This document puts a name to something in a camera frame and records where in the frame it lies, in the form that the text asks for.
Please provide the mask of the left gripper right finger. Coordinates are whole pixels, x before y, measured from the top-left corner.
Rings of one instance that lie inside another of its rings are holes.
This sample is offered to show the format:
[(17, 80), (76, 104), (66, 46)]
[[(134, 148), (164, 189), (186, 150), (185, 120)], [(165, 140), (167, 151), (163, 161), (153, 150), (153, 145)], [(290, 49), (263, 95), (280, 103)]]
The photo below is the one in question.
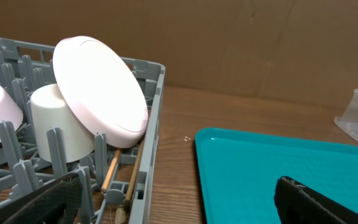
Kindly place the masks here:
[(358, 213), (288, 176), (278, 179), (273, 199), (282, 224), (358, 224)]

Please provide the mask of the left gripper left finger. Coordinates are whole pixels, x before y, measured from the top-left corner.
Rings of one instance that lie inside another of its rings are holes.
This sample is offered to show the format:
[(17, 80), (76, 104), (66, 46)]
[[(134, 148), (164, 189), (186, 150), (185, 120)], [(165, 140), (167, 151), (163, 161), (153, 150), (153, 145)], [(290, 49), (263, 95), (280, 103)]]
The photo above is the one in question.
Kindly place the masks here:
[(82, 193), (79, 175), (71, 172), (0, 208), (0, 223), (72, 224)]

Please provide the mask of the wooden chopstick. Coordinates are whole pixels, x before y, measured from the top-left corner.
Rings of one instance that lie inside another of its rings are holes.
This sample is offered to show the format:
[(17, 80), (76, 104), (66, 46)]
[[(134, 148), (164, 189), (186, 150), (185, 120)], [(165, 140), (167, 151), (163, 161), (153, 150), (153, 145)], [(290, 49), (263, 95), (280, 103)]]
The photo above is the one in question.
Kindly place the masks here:
[(139, 166), (140, 166), (140, 161), (141, 161), (142, 153), (143, 153), (143, 150), (144, 150), (144, 141), (145, 140), (142, 139), (141, 142), (140, 142), (140, 146), (139, 146), (139, 150), (138, 150), (137, 157), (136, 157), (136, 160), (135, 160), (135, 164), (134, 164), (134, 168), (133, 168), (133, 171), (132, 171), (131, 179), (130, 179), (128, 189), (127, 189), (127, 193), (126, 193), (126, 196), (125, 196), (125, 199), (124, 199), (124, 203), (126, 205), (131, 204), (132, 194), (134, 193), (135, 183), (136, 183), (136, 180), (137, 180), (137, 174), (138, 174)]
[(119, 162), (119, 158), (120, 158), (120, 155), (121, 155), (121, 152), (122, 152), (122, 149), (116, 149), (115, 150), (115, 153), (112, 157), (112, 160), (111, 160), (111, 163), (109, 165), (109, 169), (106, 173), (106, 176), (105, 176), (105, 180), (101, 186), (101, 191), (102, 193), (106, 193), (109, 189), (109, 184), (111, 182), (111, 179), (112, 179), (112, 176), (114, 174), (114, 170), (117, 166), (117, 163)]

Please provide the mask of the white cup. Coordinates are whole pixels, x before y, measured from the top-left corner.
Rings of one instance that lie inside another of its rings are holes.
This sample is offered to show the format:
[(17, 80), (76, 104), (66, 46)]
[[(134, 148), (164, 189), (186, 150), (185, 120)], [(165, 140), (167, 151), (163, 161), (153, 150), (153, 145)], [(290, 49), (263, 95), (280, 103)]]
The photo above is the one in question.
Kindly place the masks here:
[(30, 97), (30, 107), (35, 140), (43, 160), (52, 160), (47, 131), (53, 128), (60, 128), (67, 162), (80, 160), (94, 150), (94, 135), (72, 113), (58, 85), (46, 85), (35, 90)]

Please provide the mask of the large white plate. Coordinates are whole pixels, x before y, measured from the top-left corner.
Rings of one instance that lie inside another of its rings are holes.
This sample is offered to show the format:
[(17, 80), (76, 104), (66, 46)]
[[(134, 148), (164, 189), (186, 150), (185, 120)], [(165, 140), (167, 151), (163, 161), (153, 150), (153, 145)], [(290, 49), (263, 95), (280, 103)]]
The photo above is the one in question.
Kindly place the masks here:
[(148, 110), (129, 67), (110, 47), (88, 36), (59, 41), (53, 71), (66, 103), (94, 135), (114, 147), (134, 146), (144, 135)]

